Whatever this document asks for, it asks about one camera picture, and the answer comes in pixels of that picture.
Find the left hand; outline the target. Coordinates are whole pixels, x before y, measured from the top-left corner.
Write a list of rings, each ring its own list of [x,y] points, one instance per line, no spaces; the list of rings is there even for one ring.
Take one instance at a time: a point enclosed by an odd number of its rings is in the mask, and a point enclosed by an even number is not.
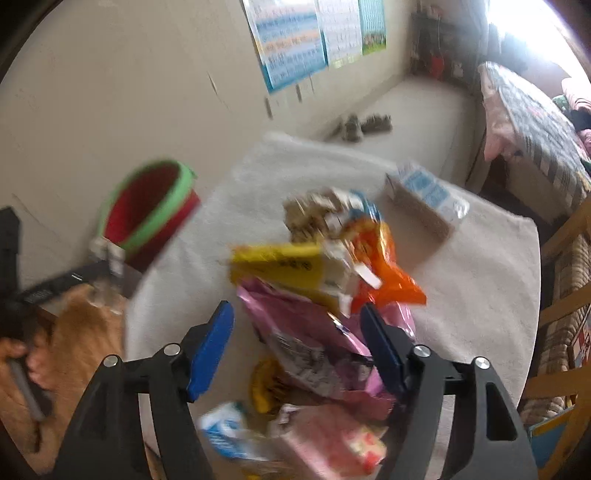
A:
[[[55,374],[50,348],[51,335],[40,328],[29,343],[10,338],[1,339],[1,359],[24,358],[29,379],[41,389],[55,389]]]

